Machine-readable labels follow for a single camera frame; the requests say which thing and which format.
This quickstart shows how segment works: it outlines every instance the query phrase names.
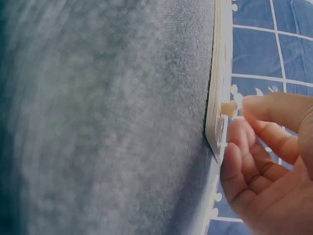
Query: textured fabric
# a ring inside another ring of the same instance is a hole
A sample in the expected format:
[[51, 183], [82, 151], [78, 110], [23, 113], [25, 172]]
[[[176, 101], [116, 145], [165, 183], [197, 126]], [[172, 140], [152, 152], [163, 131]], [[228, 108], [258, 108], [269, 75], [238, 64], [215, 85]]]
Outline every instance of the textured fabric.
[[213, 0], [0, 4], [0, 234], [181, 234], [212, 158]]

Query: finger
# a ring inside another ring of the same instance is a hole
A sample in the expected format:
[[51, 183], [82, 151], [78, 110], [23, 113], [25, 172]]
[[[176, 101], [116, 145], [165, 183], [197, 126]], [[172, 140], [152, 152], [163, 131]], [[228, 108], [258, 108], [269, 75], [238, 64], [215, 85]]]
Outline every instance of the finger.
[[232, 210], [241, 218], [256, 194], [249, 190], [242, 168], [242, 153], [237, 145], [229, 143], [221, 167], [221, 183]]
[[257, 142], [257, 139], [253, 129], [246, 120], [237, 119], [232, 122], [228, 128], [227, 142], [234, 143], [239, 147], [243, 158], [241, 172], [245, 181], [250, 182], [251, 179], [259, 176], [260, 172], [250, 154], [250, 147]]
[[[255, 144], [258, 144], [258, 141], [253, 129], [246, 120], [238, 119], [230, 125], [228, 129], [228, 142], [235, 144], [242, 154], [241, 172], [248, 188], [256, 194], [265, 190], [272, 181], [261, 175], [254, 157], [250, 152], [250, 149], [253, 148]], [[268, 161], [272, 161], [272, 158], [266, 151], [265, 155], [268, 155]]]
[[313, 98], [282, 92], [250, 95], [244, 97], [243, 109], [258, 120], [276, 122], [298, 133], [302, 121], [313, 111]]
[[243, 109], [258, 120], [276, 122], [297, 132], [299, 155], [313, 179], [313, 97], [281, 92], [246, 96]]
[[293, 136], [273, 122], [259, 121], [247, 112], [243, 113], [255, 134], [271, 150], [289, 164], [294, 164], [299, 156], [298, 136]]
[[259, 142], [250, 148], [250, 153], [254, 158], [260, 175], [271, 182], [277, 181], [289, 172], [287, 168], [277, 164]]
[[228, 142], [236, 144], [243, 154], [241, 171], [248, 187], [253, 186], [251, 189], [256, 193], [266, 188], [265, 186], [258, 186], [257, 182], [260, 179], [255, 182], [259, 176], [264, 176], [270, 184], [289, 172], [284, 166], [274, 162], [273, 158], [258, 142], [252, 127], [246, 120], [233, 121], [228, 129]]

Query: hand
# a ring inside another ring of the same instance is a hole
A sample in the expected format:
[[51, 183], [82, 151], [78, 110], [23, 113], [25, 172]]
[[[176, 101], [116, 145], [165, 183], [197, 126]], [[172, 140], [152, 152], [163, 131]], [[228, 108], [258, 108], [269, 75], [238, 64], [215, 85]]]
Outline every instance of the hand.
[[[229, 127], [221, 168], [231, 208], [256, 234], [312, 235], [313, 97], [247, 96], [243, 114]], [[258, 138], [293, 170], [275, 163]]]

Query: gray fabric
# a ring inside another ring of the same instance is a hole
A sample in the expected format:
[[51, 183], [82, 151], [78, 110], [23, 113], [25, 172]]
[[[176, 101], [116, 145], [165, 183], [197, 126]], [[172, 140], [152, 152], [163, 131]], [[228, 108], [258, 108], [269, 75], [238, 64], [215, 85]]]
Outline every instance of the gray fabric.
[[213, 0], [1, 0], [0, 233], [181, 234]]

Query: white plastic piece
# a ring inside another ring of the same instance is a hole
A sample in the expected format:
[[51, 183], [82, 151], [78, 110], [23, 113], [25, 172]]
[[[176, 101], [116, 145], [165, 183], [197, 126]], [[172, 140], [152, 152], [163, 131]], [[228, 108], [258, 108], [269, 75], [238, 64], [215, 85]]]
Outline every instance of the white plastic piece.
[[[232, 0], [215, 1], [214, 41], [205, 135], [218, 164], [222, 164], [228, 116], [221, 115], [222, 103], [230, 101], [233, 55]], [[237, 93], [237, 86], [232, 92]]]
[[233, 9], [233, 11], [238, 11], [238, 6], [237, 6], [237, 4], [233, 4], [233, 5], [232, 5], [232, 9]]

